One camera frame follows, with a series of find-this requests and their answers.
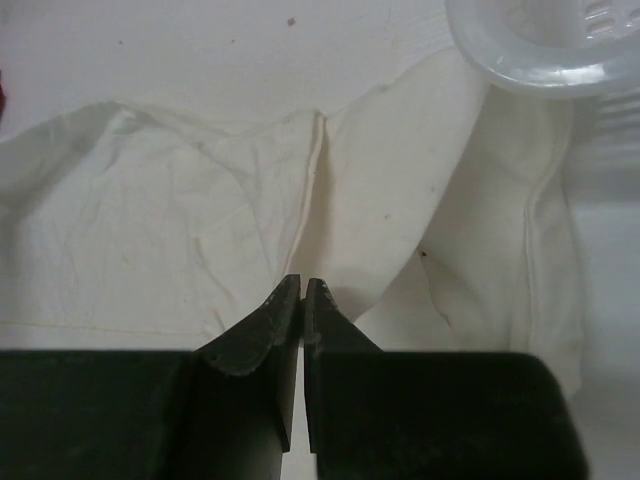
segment black clamp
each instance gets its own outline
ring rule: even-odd
[[[287,276],[196,352],[0,353],[0,478],[278,479],[301,335],[323,480],[588,477],[539,360],[383,352]]]

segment wrinkled fabric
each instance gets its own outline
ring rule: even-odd
[[[529,352],[570,395],[571,109],[486,92],[446,49],[328,118],[111,102],[0,143],[0,345],[196,348],[293,272],[383,348]]]
[[[194,348],[216,337],[286,273],[321,141],[315,112],[231,135],[103,103],[4,142],[15,287],[4,343],[119,346],[131,334],[134,347]]]

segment clear plastic container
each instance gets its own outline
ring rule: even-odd
[[[492,83],[546,98],[640,86],[640,0],[447,0],[460,51]]]

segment white surface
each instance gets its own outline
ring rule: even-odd
[[[311,105],[335,111],[428,53],[426,40],[442,35],[424,15],[431,3],[2,0],[9,99],[0,132],[104,97],[146,97],[230,120]],[[632,151],[594,167],[577,155],[570,166],[589,346],[574,410],[594,478],[629,480],[640,471],[640,158]],[[301,456],[285,456],[283,478],[309,478],[308,450],[303,440],[294,445]]]

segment white cloth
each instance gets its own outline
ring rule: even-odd
[[[415,251],[485,93],[449,48],[329,118],[294,270],[326,280],[349,318],[373,306]]]
[[[464,350],[537,355],[580,386],[582,299],[560,172],[569,103],[493,89],[421,242],[436,309]]]
[[[319,115],[230,135],[155,113],[87,106],[0,146],[4,346],[198,347],[286,273]]]
[[[474,131],[485,95],[446,49],[326,124],[104,103],[5,141],[0,342],[194,348],[294,271],[382,347],[528,351],[573,392],[570,110],[494,91]]]

